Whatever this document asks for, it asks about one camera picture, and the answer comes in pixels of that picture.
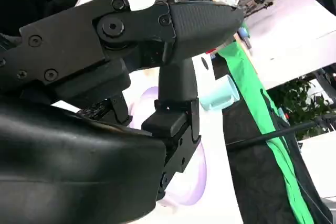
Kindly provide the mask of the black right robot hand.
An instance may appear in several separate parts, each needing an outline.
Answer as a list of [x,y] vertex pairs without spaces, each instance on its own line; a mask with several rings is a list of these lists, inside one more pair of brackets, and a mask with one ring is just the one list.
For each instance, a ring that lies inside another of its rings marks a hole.
[[[219,2],[92,0],[22,27],[1,53],[1,223],[125,223],[150,213],[201,142],[194,56],[236,32]],[[140,130],[57,108],[128,112],[130,73],[159,68]]]

